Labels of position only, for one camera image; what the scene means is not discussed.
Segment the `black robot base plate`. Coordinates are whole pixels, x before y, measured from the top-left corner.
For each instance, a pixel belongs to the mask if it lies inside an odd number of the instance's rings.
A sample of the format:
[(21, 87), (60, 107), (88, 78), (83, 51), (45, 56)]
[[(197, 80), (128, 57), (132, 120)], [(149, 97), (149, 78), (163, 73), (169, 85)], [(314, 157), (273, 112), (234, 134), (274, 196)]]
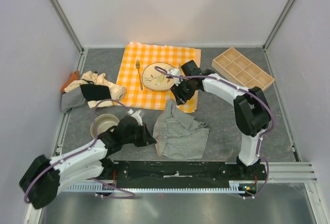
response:
[(99, 178), (114, 179), (119, 188), (226, 187), (229, 181), (265, 180), (266, 168), (260, 162), (115, 161)]

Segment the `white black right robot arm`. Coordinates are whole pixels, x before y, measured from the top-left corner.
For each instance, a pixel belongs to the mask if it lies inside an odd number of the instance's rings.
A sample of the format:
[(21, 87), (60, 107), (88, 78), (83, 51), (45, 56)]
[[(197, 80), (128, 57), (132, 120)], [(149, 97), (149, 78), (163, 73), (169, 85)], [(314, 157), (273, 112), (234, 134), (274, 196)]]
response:
[(204, 91), (233, 106), (236, 125), (242, 133), (240, 164), (236, 166), (236, 173), (241, 179), (249, 179), (255, 173), (253, 165), (259, 160), (262, 137), (274, 126), (274, 117), (263, 90), (237, 85), (210, 69), (201, 70), (193, 60), (181, 69), (167, 71), (166, 75), (174, 80), (171, 92), (177, 105), (185, 104), (197, 91)]

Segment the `grey striped underwear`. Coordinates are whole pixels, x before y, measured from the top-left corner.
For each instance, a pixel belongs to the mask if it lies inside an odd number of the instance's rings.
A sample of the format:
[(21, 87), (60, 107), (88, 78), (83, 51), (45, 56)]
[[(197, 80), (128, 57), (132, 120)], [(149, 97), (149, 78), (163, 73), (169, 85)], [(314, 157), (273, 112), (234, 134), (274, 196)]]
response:
[(206, 122), (184, 113), (169, 99), (153, 129), (159, 156), (172, 160), (197, 160), (203, 157), (209, 128)]

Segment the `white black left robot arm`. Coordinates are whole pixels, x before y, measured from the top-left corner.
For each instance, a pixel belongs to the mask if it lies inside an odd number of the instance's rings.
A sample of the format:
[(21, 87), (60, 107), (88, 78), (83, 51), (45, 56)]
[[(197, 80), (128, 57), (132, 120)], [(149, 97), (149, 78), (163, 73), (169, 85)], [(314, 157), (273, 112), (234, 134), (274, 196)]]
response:
[(155, 143), (144, 122), (125, 116), (82, 147), (51, 158), (43, 154), (36, 157), (19, 181), (24, 202), (41, 209), (73, 184), (87, 179), (109, 179), (114, 168), (110, 155), (126, 144), (144, 147)]

